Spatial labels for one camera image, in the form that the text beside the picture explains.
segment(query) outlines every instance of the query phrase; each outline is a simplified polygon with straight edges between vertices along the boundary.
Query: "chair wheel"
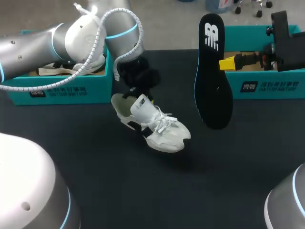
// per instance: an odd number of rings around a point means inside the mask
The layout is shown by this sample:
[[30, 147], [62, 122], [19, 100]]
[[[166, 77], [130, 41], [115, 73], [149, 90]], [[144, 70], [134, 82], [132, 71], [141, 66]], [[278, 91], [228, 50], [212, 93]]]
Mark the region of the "chair wheel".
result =
[[270, 2], [270, 1], [266, 2], [266, 7], [271, 8], [272, 7], [272, 2]]
[[242, 12], [242, 9], [238, 6], [236, 7], [235, 13], [240, 14]]
[[261, 18], [262, 15], [263, 15], [263, 12], [262, 12], [261, 10], [259, 10], [259, 11], [257, 12], [257, 14], [256, 14], [256, 16], [257, 16], [258, 18]]

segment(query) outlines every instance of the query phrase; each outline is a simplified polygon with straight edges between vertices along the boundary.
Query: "white sneaker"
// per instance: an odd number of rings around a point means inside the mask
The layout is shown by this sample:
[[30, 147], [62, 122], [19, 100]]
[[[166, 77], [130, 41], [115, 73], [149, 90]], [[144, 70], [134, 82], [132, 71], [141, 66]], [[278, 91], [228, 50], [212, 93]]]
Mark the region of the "white sneaker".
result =
[[[105, 68], [105, 57], [101, 55], [99, 59], [95, 62], [88, 64], [84, 75], [94, 74], [96, 72], [100, 72]], [[43, 66], [37, 70], [37, 74], [39, 76], [52, 76], [52, 75], [61, 75], [61, 74], [71, 74], [73, 75], [82, 67], [82, 63], [50, 63], [48, 65]]]
[[138, 99], [122, 96], [114, 94], [111, 98], [117, 116], [130, 129], [141, 132], [149, 147], [166, 153], [184, 149], [184, 141], [191, 138], [191, 133], [177, 118], [164, 114], [144, 94]]

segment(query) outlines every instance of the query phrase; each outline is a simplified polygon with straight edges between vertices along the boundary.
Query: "gray floor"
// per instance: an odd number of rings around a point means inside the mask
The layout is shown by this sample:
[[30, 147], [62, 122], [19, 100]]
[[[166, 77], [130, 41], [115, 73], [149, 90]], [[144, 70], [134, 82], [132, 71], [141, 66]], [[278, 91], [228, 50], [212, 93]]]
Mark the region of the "gray floor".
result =
[[[78, 17], [76, 0], [9, 0], [0, 8], [0, 35], [22, 29], [43, 29], [49, 24], [72, 21]], [[140, 17], [145, 31], [145, 48], [194, 49], [198, 47], [198, 24], [207, 13], [204, 0], [182, 3], [177, 0], [130, 0], [133, 11]], [[77, 0], [86, 6], [86, 0]], [[273, 0], [272, 9], [264, 9], [256, 18], [257, 4], [246, 2], [241, 15], [222, 14], [226, 25], [270, 24], [272, 12], [286, 10], [290, 24], [305, 30], [304, 0]]]

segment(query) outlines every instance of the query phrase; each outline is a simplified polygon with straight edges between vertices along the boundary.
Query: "white cable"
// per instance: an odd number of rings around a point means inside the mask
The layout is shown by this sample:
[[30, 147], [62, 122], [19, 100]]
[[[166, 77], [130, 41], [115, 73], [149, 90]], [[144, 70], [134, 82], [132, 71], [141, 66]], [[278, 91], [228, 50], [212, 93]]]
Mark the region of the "white cable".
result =
[[[87, 10], [84, 10], [79, 4], [74, 4], [74, 5], [75, 5], [75, 7], [77, 8], [78, 11], [80, 11], [82, 13], [87, 13], [88, 12]], [[134, 46], [134, 48], [131, 49], [129, 52], [127, 52], [127, 53], [119, 56], [118, 58], [116, 58], [114, 63], [113, 63], [114, 78], [115, 78], [115, 80], [119, 81], [120, 80], [120, 75], [119, 75], [118, 70], [117, 70], [117, 65], [118, 65], [120, 60], [130, 56], [140, 47], [140, 45], [143, 42], [144, 31], [143, 31], [143, 27], [142, 27], [142, 24], [140, 22], [140, 19], [137, 17], [137, 15], [135, 15], [131, 10], [128, 10], [128, 9], [125, 9], [125, 8], [115, 8], [115, 9], [105, 13], [104, 16], [101, 19], [101, 25], [104, 26], [106, 19], [111, 14], [116, 13], [116, 12], [124, 12], [124, 13], [130, 14], [133, 17], [133, 19], [136, 21], [136, 23], [138, 25], [138, 29], [139, 29], [139, 39], [138, 39], [137, 44]], [[96, 49], [97, 44], [98, 44], [99, 39], [100, 39], [100, 35], [101, 35], [101, 29], [100, 29], [100, 27], [98, 27], [97, 32], [96, 32], [96, 36], [95, 36], [94, 45], [92, 47], [92, 50], [91, 50], [86, 62], [72, 76], [69, 76], [68, 78], [66, 78], [64, 80], [61, 80], [61, 81], [58, 81], [56, 83], [51, 83], [51, 84], [48, 84], [48, 85], [37, 86], [37, 87], [11, 87], [11, 86], [0, 85], [0, 90], [13, 91], [13, 92], [43, 91], [43, 90], [48, 90], [48, 89], [52, 89], [52, 88], [55, 88], [55, 87], [63, 86], [64, 84], [74, 80], [78, 75], [82, 74], [86, 70], [88, 64], [90, 63], [90, 61], [91, 61], [91, 59], [94, 55], [95, 49]]]

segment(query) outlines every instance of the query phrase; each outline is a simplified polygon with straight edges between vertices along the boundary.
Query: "shoe box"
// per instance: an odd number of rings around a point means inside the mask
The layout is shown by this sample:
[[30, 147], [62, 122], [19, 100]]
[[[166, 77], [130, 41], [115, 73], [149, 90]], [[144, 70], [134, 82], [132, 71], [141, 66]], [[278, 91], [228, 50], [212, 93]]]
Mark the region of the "shoe box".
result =
[[[7, 92], [15, 105], [46, 104], [104, 104], [110, 103], [112, 94], [113, 60], [105, 47], [105, 69], [94, 75], [78, 76], [75, 80], [63, 85], [37, 92]], [[6, 81], [6, 86], [33, 87], [58, 82], [67, 75], [38, 76], [36, 71]]]
[[[266, 35], [267, 26], [226, 26], [224, 57], [262, 51], [265, 45], [274, 42], [273, 35]], [[289, 25], [290, 34], [298, 32], [301, 30], [297, 25]], [[226, 71], [226, 77], [234, 99], [305, 98], [305, 69], [278, 72], [275, 66], [274, 71], [264, 71], [257, 63], [239, 71]]]

